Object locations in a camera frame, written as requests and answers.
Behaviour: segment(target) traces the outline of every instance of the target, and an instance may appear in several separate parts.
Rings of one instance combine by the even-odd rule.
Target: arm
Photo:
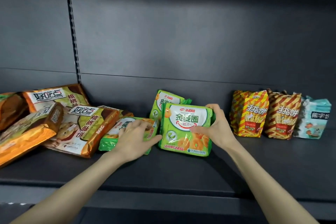
[[[141,157],[146,150],[156,144],[157,135],[144,142],[144,132],[149,123],[137,120],[120,129],[119,140],[113,150],[103,156],[84,172],[55,191],[30,210],[16,218],[11,224],[57,224],[70,223],[80,209],[122,164]]]
[[[270,224],[318,223],[280,184],[276,182],[234,137],[223,110],[210,104],[216,121],[210,128],[195,127],[192,132],[206,134],[233,159]]]

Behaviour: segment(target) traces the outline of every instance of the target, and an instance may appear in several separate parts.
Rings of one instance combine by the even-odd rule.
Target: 手指饼 package
[[[119,130],[121,128],[126,128],[129,123],[134,122],[136,120],[143,120],[149,122],[152,125],[151,128],[146,128],[145,134],[143,136],[144,141],[148,141],[156,135],[159,124],[158,120],[148,118],[138,118],[138,117],[124,117],[119,121],[117,121],[115,126],[110,131],[108,131],[106,135],[103,136],[103,138],[100,140],[99,150],[100,151],[112,150],[118,142]],[[148,155],[150,151],[151,148],[149,148],[148,151],[146,151],[145,155]]]
[[[9,127],[0,136],[0,167],[56,135],[62,117],[62,105],[53,103]]]
[[[270,138],[290,139],[300,111],[301,93],[272,92],[267,89],[269,108],[265,133]]]
[[[44,90],[30,90],[23,92],[23,96],[27,100],[30,112],[36,112],[54,102],[61,103],[65,107],[65,111],[69,111],[77,105],[89,105],[80,84],[71,84]]]
[[[116,123],[119,111],[78,105],[63,117],[57,135],[43,145],[49,149],[90,158],[99,141]]]
[[[301,109],[296,122],[293,136],[320,139],[331,111],[328,99],[301,98]]]
[[[213,111],[204,106],[165,103],[162,110],[159,147],[196,156],[208,156],[211,140],[206,135],[192,133],[195,126],[210,127]]]
[[[183,97],[172,94],[168,91],[158,90],[149,118],[161,120],[162,105],[164,103],[190,105],[191,99],[184,99]]]
[[[269,102],[267,91],[241,91],[233,93],[230,124],[234,134],[243,137],[260,137]]]
[[[0,131],[12,125],[26,109],[27,103],[18,94],[0,94]]]
[[[113,109],[113,110],[118,110],[119,111],[119,118],[123,118],[123,117],[134,117],[134,114],[127,111],[127,110],[121,110],[121,109],[117,109],[117,108],[113,108],[113,107],[109,107],[106,105],[101,105],[99,106],[100,108],[107,108],[107,109]]]

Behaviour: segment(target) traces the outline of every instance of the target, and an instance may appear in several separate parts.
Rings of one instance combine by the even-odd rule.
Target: forearm
[[[318,223],[238,141],[223,149],[236,163],[270,224]]]
[[[51,196],[15,219],[12,224],[71,222],[95,191],[122,164],[117,154],[110,158],[100,158]]]

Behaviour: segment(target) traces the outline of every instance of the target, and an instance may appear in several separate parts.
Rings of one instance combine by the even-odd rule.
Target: snack package
[[[127,111],[127,110],[121,110],[121,109],[109,107],[109,106],[106,106],[106,105],[101,105],[99,107],[100,108],[112,109],[112,110],[118,110],[120,119],[123,118],[123,117],[134,117],[134,114],[132,112]]]
[[[26,109],[27,103],[18,94],[0,94],[0,131],[12,125]]]
[[[237,136],[260,137],[269,106],[267,91],[233,93],[230,124]]]
[[[164,103],[190,105],[191,99],[184,99],[183,97],[179,97],[178,95],[172,94],[168,91],[158,90],[149,118],[161,120],[162,105]]]
[[[66,111],[77,105],[89,105],[80,84],[26,91],[23,92],[23,96],[27,100],[30,112],[36,112],[54,102],[61,103]]]
[[[211,151],[211,140],[190,132],[195,126],[210,127],[213,111],[204,106],[164,103],[159,147],[168,151],[206,157]]]
[[[0,136],[0,167],[19,158],[57,134],[63,117],[63,106],[53,103],[31,113]]]
[[[301,93],[293,95],[272,92],[267,89],[269,110],[265,121],[265,133],[269,138],[290,139],[301,106]]]
[[[108,131],[106,135],[103,136],[103,138],[100,140],[99,150],[100,151],[112,150],[118,142],[119,130],[121,128],[126,128],[129,123],[134,122],[136,120],[144,120],[152,124],[151,128],[146,128],[145,130],[145,134],[143,136],[144,141],[148,141],[156,135],[159,124],[158,120],[152,120],[148,118],[138,118],[138,117],[125,117],[117,121],[116,125],[110,131]],[[150,151],[151,148],[148,149],[148,151],[146,151],[145,155],[148,155]]]
[[[293,136],[320,139],[331,111],[328,99],[301,98],[302,104]]]
[[[57,135],[43,145],[49,149],[90,158],[99,141],[116,123],[119,111],[78,105],[63,117]]]

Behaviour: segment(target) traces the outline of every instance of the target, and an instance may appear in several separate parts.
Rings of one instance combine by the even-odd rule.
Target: green snack bag
[[[210,127],[213,111],[204,106],[165,103],[162,109],[159,147],[168,151],[206,157],[211,151],[211,140],[190,132],[195,126]]]
[[[161,107],[164,103],[190,105],[191,99],[184,99],[183,97],[172,94],[168,91],[158,90],[156,97],[155,97],[154,104],[153,104],[153,108],[149,115],[149,118],[155,119],[155,120],[161,120],[161,115],[162,115]]]
[[[134,122],[135,120],[144,120],[152,124],[151,128],[146,128],[145,130],[145,135],[143,136],[144,141],[148,141],[156,135],[159,121],[148,118],[125,117],[118,120],[115,126],[109,132],[107,132],[106,135],[103,136],[103,138],[100,140],[99,150],[100,151],[112,150],[118,142],[119,129],[126,128],[129,123]],[[151,148],[149,148],[148,151],[145,152],[145,155],[148,155],[150,151]]]

